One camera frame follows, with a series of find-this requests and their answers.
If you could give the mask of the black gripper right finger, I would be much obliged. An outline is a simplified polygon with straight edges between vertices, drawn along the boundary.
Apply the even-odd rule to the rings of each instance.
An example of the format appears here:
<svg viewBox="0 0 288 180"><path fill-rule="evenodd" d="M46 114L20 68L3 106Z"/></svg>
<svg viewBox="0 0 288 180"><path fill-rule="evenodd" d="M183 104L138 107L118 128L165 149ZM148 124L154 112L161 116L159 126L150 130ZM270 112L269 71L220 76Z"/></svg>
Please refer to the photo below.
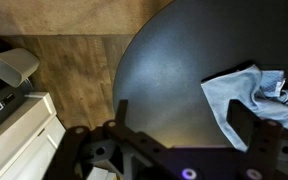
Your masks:
<svg viewBox="0 0 288 180"><path fill-rule="evenodd" d="M229 101L227 120L244 144L247 146L254 144L261 119L242 102L236 99Z"/></svg>

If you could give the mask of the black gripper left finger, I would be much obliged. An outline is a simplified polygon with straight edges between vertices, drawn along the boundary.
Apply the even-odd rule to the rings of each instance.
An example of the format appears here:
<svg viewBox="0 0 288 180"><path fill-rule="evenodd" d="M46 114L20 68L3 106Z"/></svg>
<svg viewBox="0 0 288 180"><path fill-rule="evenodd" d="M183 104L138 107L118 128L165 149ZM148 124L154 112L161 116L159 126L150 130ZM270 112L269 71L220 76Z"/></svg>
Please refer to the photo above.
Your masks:
<svg viewBox="0 0 288 180"><path fill-rule="evenodd" d="M125 123L128 108L128 101L123 99L118 103L115 120L120 123Z"/></svg>

